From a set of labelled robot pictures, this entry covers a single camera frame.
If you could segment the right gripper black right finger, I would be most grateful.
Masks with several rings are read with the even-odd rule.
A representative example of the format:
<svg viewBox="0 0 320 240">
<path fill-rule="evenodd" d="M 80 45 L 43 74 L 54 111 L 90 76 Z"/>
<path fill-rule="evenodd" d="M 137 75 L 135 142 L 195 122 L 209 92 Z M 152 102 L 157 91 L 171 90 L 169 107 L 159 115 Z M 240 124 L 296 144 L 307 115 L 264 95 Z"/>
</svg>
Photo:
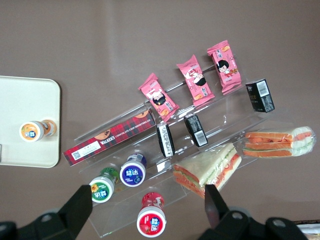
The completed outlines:
<svg viewBox="0 0 320 240">
<path fill-rule="evenodd" d="M 270 217 L 264 224 L 243 211 L 230 210 L 213 184 L 205 186 L 205 212 L 210 224 L 200 240 L 306 240 L 297 225 L 282 217 Z"/>
</svg>

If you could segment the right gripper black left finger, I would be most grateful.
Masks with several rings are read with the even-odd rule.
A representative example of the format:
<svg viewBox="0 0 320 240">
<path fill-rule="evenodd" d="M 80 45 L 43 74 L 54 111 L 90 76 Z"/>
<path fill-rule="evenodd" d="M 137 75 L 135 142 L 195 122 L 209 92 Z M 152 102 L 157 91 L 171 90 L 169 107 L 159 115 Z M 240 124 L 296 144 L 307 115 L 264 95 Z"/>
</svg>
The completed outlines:
<svg viewBox="0 0 320 240">
<path fill-rule="evenodd" d="M 17 228 L 13 221 L 0 223 L 2 240 L 75 240 L 93 210 L 91 187 L 82 185 L 57 212 L 48 212 Z"/>
</svg>

